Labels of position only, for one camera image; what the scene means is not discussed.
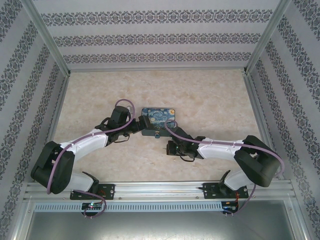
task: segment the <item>beige table surface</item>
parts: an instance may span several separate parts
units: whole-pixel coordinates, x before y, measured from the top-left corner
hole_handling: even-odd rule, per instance
[[[240,70],[118,71],[71,74],[54,141],[67,142],[90,132],[110,117],[122,98],[133,101],[136,117],[143,107],[174,108],[179,126],[194,138],[260,137]],[[228,160],[190,163],[167,156],[168,140],[132,134],[128,142],[83,157],[73,170],[100,181],[138,182],[219,180],[225,171],[238,168]]]

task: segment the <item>damask wallpaper border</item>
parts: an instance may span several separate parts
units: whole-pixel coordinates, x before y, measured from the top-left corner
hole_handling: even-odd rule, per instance
[[[302,140],[307,147],[308,153],[311,155],[313,166],[316,173],[320,175],[320,144],[315,137],[315,131],[312,129],[312,125],[309,123],[309,119],[304,112],[304,107],[300,104],[298,95],[294,85],[291,83],[290,77],[287,74],[286,68],[278,54],[274,43],[270,40],[265,47],[265,51],[269,56],[272,66],[276,72],[279,83],[282,86],[283,93],[288,101],[292,115],[295,118],[296,126],[300,129]]]
[[[316,39],[320,41],[320,7],[315,0],[294,0],[295,6],[310,26]]]
[[[64,55],[67,64],[247,61],[250,52],[165,52]]]
[[[58,47],[86,47],[147,44],[256,44],[260,37],[260,33],[172,33],[58,36],[53,39]]]
[[[304,50],[302,43],[299,41],[297,34],[290,25],[288,19],[284,16],[277,27],[283,40],[288,47],[291,56],[294,58],[295,64],[298,67],[306,86],[309,88],[312,98],[318,110],[320,111],[320,76],[314,68],[314,64],[308,57],[307,52]]]
[[[272,14],[271,9],[203,9],[42,13],[41,16],[45,24],[50,27],[107,24],[266,23]]]
[[[19,41],[19,44],[16,46],[16,49],[14,50],[6,69],[1,75],[0,112],[2,111],[2,106],[6,103],[6,99],[11,92],[13,83],[15,83],[22,64],[25,62],[29,50],[33,45],[37,35],[38,31],[32,21],[30,21],[22,35],[22,38]]]
[[[0,10],[0,43],[5,38],[11,24],[16,20],[18,13],[22,9],[22,4],[19,0],[7,0]]]

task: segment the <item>metal plate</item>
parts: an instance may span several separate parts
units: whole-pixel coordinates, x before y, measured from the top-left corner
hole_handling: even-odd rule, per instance
[[[202,184],[202,187],[204,189],[211,189],[216,193],[213,194],[212,192],[206,191],[204,192],[204,199],[235,199],[236,193],[239,194],[239,199],[247,199],[249,197],[247,186],[240,187],[237,191],[233,191],[227,197],[222,193],[219,193],[219,186],[217,182],[206,182]]]
[[[115,185],[114,184],[99,184],[98,195],[103,197],[105,200],[113,200],[115,196]],[[99,200],[100,198],[82,194],[76,191],[70,193],[71,200]]]

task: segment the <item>perforated metal strip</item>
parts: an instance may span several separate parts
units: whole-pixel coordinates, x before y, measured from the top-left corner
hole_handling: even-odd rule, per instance
[[[34,212],[80,212],[82,204],[39,202],[35,205]],[[108,202],[106,212],[205,212],[222,211],[220,201],[214,202]]]

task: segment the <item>robotic arm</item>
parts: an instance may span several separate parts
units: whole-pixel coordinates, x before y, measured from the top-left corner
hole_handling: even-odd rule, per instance
[[[120,136],[128,137],[129,139],[130,134],[135,134],[149,127],[151,124],[147,116],[140,116],[138,118],[139,121],[136,121],[134,118],[131,123],[123,129],[105,134],[102,133],[107,130],[114,130],[124,126],[128,118],[129,120],[131,119],[130,111],[126,107],[116,106],[111,117],[107,117],[101,124],[96,126],[88,134],[84,135],[87,136],[91,134],[91,137],[79,137],[77,140],[83,139],[75,144],[72,143],[76,142],[76,139],[60,144],[55,143],[54,141],[48,142],[44,146],[31,171],[31,177],[47,188],[55,160],[61,151],[71,144],[71,146],[61,155],[59,164],[56,166],[50,191],[54,194],[59,194],[63,190],[81,190],[97,194],[99,181],[86,172],[73,172],[73,165],[85,155],[116,142]]]
[[[176,127],[172,132],[190,140],[214,142],[214,140],[204,136],[197,136],[193,139],[180,127]],[[244,140],[219,141],[220,143],[228,143],[228,145],[193,143],[181,140],[173,134],[171,135],[171,139],[166,146],[166,154],[180,156],[186,162],[193,162],[196,158],[219,158],[236,161],[239,164],[240,170],[232,173],[227,171],[222,177],[220,181],[221,193],[227,193],[229,190],[236,191],[240,187],[249,184],[268,187],[280,166],[279,160],[271,154],[249,147],[237,146],[238,144],[244,144],[273,152],[262,141],[252,135],[248,135]]]

